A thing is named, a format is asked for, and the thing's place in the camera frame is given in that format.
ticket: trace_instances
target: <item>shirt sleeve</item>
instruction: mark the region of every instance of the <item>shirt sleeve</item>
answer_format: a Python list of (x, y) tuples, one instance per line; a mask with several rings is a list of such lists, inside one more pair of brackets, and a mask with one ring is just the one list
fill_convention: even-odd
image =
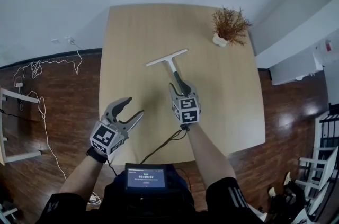
[(86, 201), (77, 194), (53, 194), (47, 202), (37, 224), (79, 223), (86, 213)]
[(209, 215), (225, 215), (228, 212), (239, 223), (263, 223), (247, 205), (234, 178), (223, 178), (210, 185), (206, 191), (206, 202)]

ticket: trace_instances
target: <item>hardwood floor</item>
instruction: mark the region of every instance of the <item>hardwood floor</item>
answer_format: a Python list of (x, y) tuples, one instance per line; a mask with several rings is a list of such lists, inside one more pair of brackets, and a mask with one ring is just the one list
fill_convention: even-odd
[[(77, 57), (68, 57), (77, 61)], [(99, 78), (101, 55), (83, 55), (77, 76), (70, 64), (44, 65), (35, 79), (27, 70), (23, 93), (33, 90), (46, 102), (46, 127), (51, 148), (68, 176), (84, 157), (89, 135), (99, 118)], [(13, 75), (17, 67), (0, 70), (0, 86), (16, 91)], [(314, 116), (327, 109), (327, 90), (323, 72), (300, 82), (272, 86), (268, 72), (260, 72), (266, 126), (266, 143), (229, 155), (248, 203), (267, 210), (266, 190), (281, 188), (287, 171), (298, 176), (298, 158), (309, 156), (314, 142)], [(4, 102), (7, 113), (40, 120), (36, 104), (17, 100)], [(1, 184), (22, 210), (22, 219), (35, 223), (51, 194), (58, 192), (64, 178), (46, 144), (43, 122), (26, 122), (3, 114), (3, 132), (8, 137), (6, 154), (42, 150), (42, 156), (0, 165)], [(189, 176), (197, 210), (205, 210), (205, 189), (195, 162), (175, 165)], [(122, 166), (114, 167), (117, 172)], [(103, 197), (114, 179), (105, 165), (95, 186)]]

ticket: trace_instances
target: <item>display screen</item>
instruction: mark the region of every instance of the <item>display screen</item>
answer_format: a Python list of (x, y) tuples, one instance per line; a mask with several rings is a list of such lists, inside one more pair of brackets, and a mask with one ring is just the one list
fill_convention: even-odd
[(163, 169), (128, 168), (127, 187), (164, 188), (165, 175)]

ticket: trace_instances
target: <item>white stripe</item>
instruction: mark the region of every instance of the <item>white stripe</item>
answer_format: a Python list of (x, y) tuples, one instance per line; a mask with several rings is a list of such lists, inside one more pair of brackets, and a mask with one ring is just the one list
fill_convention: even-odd
[(247, 205), (247, 203), (246, 203), (246, 201), (245, 201), (245, 198), (244, 198), (244, 196), (242, 195), (240, 189), (238, 189), (238, 192), (239, 192), (239, 195), (240, 195), (240, 197), (242, 198), (244, 204), (248, 207), (248, 205)]
[(239, 201), (240, 201), (240, 203), (241, 203), (242, 207), (245, 207), (245, 204), (244, 204), (244, 203), (243, 203), (243, 201), (241, 200), (241, 198), (240, 198), (240, 195), (239, 195), (238, 191), (235, 189), (235, 187), (233, 187), (233, 188), (234, 188), (234, 191), (235, 191), (235, 193), (237, 194), (237, 197), (238, 197), (238, 199), (239, 199)]
[(228, 188), (228, 191), (229, 191), (229, 193), (230, 193), (230, 195), (232, 197), (232, 200), (233, 200), (233, 203), (234, 203), (235, 207), (239, 207), (239, 204), (238, 204), (237, 200), (234, 197), (234, 194), (233, 194), (233, 191), (232, 191), (231, 187)]

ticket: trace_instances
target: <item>white pot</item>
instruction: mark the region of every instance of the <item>white pot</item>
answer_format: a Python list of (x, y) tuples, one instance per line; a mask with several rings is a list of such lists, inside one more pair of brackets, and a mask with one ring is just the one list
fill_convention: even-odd
[(228, 41), (219, 37), (218, 34), (213, 35), (213, 43), (220, 46), (220, 47), (225, 47), (228, 44)]

